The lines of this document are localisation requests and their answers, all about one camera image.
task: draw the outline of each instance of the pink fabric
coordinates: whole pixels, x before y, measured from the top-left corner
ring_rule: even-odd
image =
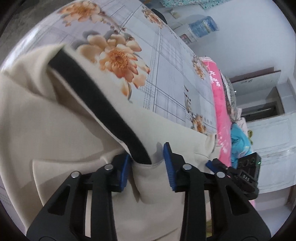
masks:
[[[216,63],[208,58],[202,57],[201,61],[206,65],[211,79],[212,91],[214,94],[216,120],[217,120],[217,139],[221,146],[219,160],[226,166],[231,166],[231,121],[227,114],[224,89],[220,71]]]

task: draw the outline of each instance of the white cabinet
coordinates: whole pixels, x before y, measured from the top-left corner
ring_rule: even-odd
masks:
[[[296,184],[296,113],[247,123],[253,146],[262,158],[260,193]]]

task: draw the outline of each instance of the beige fabric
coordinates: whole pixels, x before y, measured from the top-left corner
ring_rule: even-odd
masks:
[[[128,151],[59,74],[47,67],[62,47],[37,49],[0,74],[0,174],[26,228],[73,170],[93,172],[114,155]],[[152,165],[134,162],[126,189],[113,195],[118,240],[177,240],[184,195],[169,186],[162,146],[168,141],[186,162],[206,171],[207,160],[219,154],[214,136],[131,104],[107,74],[70,48],[65,51],[99,86],[152,160]]]

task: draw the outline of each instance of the floral tablecloth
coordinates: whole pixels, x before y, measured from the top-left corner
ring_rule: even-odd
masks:
[[[201,133],[216,132],[208,70],[140,1],[74,1],[27,33],[1,69],[34,48],[59,43],[109,73],[132,103]]]

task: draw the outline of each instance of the concrete floor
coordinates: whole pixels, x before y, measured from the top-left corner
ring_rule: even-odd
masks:
[[[71,0],[26,0],[0,36],[0,65],[15,44],[39,21]]]

